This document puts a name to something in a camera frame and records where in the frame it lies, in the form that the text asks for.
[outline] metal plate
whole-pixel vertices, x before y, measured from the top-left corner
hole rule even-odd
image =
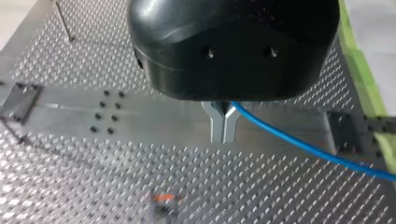
[[[41,87],[17,83],[11,89],[7,99],[0,109],[0,115],[6,121],[24,123],[35,103]]]
[[[28,141],[0,133],[2,223],[148,223],[152,189],[185,195],[182,223],[396,223],[389,182],[317,160],[244,119],[235,143],[211,144],[200,103],[169,99],[144,79],[126,4],[61,1],[76,38],[68,43],[51,2],[39,0],[1,52],[0,97],[18,80],[46,86],[20,130]],[[361,115],[338,45],[305,94],[252,111],[327,147],[325,109]]]

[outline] bolt hole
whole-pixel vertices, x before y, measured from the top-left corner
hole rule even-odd
[[[276,58],[277,49],[274,47],[268,47],[262,51],[262,56],[264,58]]]
[[[212,58],[215,57],[215,51],[212,48],[210,48],[210,47],[202,48],[201,53],[207,59],[212,59]]]

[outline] black screw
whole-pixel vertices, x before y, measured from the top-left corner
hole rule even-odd
[[[381,158],[381,157],[382,157],[381,151],[377,151],[377,152],[375,153],[375,155],[376,155],[378,158]]]
[[[95,118],[96,118],[96,119],[101,119],[102,116],[101,116],[99,113],[96,113],[96,114],[95,114]]]
[[[93,133],[96,133],[98,131],[98,129],[95,126],[91,126],[90,130]]]
[[[107,132],[108,132],[109,134],[113,134],[113,133],[114,133],[114,130],[113,130],[112,128],[108,128],[108,129],[107,129]]]
[[[20,121],[21,121],[21,118],[20,118],[18,115],[14,115],[14,116],[12,116],[12,118],[13,118],[15,121],[17,121],[17,122],[20,122]]]
[[[17,85],[17,87],[20,88],[20,89],[23,88],[23,84],[21,84],[20,82],[17,82],[16,85]]]

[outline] blue hose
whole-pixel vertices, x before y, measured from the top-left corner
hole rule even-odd
[[[267,124],[264,121],[256,118],[254,115],[250,114],[244,107],[242,107],[239,103],[233,101],[232,104],[246,119],[250,120],[252,123],[261,127],[268,133],[271,133],[271,134],[273,134],[273,135],[275,135],[275,136],[277,136],[277,137],[279,137],[279,138],[281,138],[281,139],[283,139],[283,140],[285,140],[285,141],[287,141],[287,142],[289,142],[289,143],[291,143],[291,144],[293,144],[293,145],[295,145],[295,146],[297,146],[311,154],[314,154],[317,157],[320,157],[327,161],[331,161],[333,163],[345,165],[347,168],[349,168],[351,170],[358,171],[358,172],[364,172],[367,175],[373,175],[376,178],[387,179],[387,180],[391,180],[391,181],[396,180],[396,175],[393,175],[386,171],[377,170],[377,169],[371,168],[366,165],[358,164],[356,162],[344,160],[340,157],[334,156],[333,154],[325,152],[323,149],[321,149],[319,147],[314,147],[314,146],[312,146],[312,145],[310,145],[296,137],[293,137],[287,133],[284,133],[284,132],[280,131],[279,129],[277,129],[276,127],[273,127],[272,125]]]

